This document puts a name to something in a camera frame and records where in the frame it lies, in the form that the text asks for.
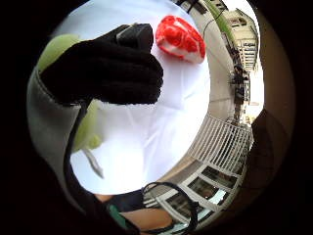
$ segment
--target white cloth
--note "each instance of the white cloth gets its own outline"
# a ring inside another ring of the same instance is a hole
[[[121,24],[148,23],[154,33],[161,19],[174,15],[195,26],[192,18],[169,0],[89,1],[59,25],[54,35],[75,33],[96,38]],[[207,59],[190,64],[160,51],[152,54],[164,70],[163,85],[154,105],[102,104],[98,131],[104,143],[92,153],[103,169],[104,179],[79,151],[70,162],[79,183],[98,194],[137,190],[171,170],[193,143],[209,101]]]

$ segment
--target red object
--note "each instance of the red object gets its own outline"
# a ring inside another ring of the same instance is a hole
[[[185,20],[166,16],[156,29],[156,45],[162,51],[192,62],[202,63],[205,44],[201,35]]]

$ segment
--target black glove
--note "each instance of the black glove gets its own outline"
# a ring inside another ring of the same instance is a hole
[[[150,53],[153,38],[149,24],[122,25],[71,46],[42,72],[41,79],[63,103],[89,103],[96,98],[120,105],[153,104],[163,76],[161,65]]]

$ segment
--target white railing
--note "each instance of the white railing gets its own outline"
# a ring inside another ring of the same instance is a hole
[[[206,115],[188,155],[228,175],[238,175],[253,139],[248,128]]]

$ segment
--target gray sleeve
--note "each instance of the gray sleeve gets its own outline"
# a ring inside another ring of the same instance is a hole
[[[58,104],[41,82],[37,68],[31,74],[26,97],[28,128],[38,154],[58,177],[67,199],[82,211],[69,193],[64,173],[67,143],[81,105]]]

